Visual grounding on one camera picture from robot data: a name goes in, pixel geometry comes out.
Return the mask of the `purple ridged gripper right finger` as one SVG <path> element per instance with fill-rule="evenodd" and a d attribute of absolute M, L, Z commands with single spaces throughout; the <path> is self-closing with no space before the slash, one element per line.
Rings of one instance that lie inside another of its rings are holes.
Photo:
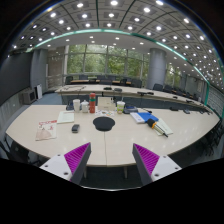
<path fill-rule="evenodd" d="M 143 185 L 148 185 L 181 170 L 181 167 L 169 156 L 159 156 L 138 144 L 133 144 L 132 154 Z"/>

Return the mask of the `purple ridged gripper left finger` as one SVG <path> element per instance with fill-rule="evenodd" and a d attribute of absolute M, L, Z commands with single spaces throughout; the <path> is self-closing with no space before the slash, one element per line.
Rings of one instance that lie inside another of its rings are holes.
<path fill-rule="evenodd" d="M 79 184 L 90 154 L 91 143 L 86 143 L 66 154 L 53 156 L 41 166 L 41 169 L 72 183 Z"/>

